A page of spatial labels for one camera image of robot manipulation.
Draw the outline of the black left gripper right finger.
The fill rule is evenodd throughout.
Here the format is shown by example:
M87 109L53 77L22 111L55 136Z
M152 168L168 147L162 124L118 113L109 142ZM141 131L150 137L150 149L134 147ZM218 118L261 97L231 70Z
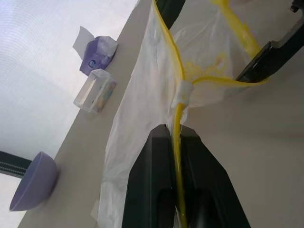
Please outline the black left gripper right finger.
M181 166L189 228L250 228L226 170L186 126L181 131Z

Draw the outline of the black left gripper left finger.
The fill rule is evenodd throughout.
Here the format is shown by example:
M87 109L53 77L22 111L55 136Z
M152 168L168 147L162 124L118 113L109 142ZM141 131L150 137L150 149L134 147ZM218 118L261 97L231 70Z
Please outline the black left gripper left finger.
M173 228L175 205L171 136L161 124L150 131L129 173L122 228Z

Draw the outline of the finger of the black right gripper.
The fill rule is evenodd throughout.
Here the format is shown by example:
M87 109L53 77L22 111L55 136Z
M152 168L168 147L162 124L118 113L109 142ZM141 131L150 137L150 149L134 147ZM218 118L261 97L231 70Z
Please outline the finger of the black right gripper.
M167 27L171 27L178 18L185 0L156 0L160 15Z
M304 46L304 13L279 41L269 41L236 78L259 83L276 73Z

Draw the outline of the clear plastic bag yellow zip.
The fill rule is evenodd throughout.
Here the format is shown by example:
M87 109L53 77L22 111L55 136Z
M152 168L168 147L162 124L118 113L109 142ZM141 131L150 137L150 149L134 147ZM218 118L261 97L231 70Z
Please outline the clear plastic bag yellow zip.
M127 180L149 132L166 124L170 147L188 110L248 88L238 73L260 51L233 11L248 0L186 0L171 29L164 6L151 0L139 55L105 148L99 228L122 228Z

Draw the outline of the purple tissue pack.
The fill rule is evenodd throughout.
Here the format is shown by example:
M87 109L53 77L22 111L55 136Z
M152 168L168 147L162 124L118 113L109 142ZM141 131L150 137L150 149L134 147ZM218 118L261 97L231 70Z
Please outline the purple tissue pack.
M79 70L90 75L93 70L106 69L112 61L118 43L110 36L94 37L86 28L80 27L73 49L82 60Z

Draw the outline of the clear plastic box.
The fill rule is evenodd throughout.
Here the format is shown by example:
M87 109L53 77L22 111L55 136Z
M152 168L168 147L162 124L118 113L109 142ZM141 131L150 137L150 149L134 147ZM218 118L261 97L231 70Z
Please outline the clear plastic box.
M88 113L100 113L117 83L102 70L93 70L74 100L74 105Z

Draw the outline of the purple bowl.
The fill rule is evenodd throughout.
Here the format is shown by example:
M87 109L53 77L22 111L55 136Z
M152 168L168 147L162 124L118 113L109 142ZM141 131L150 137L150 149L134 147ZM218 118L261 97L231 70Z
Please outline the purple bowl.
M26 211L44 202L54 189L58 177L53 158L39 152L29 165L12 198L10 211Z

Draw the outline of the black ribbed strip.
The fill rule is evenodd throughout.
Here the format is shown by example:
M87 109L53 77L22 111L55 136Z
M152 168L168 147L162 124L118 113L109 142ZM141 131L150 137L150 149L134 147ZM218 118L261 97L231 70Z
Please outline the black ribbed strip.
M0 173L23 178L32 160L0 151Z

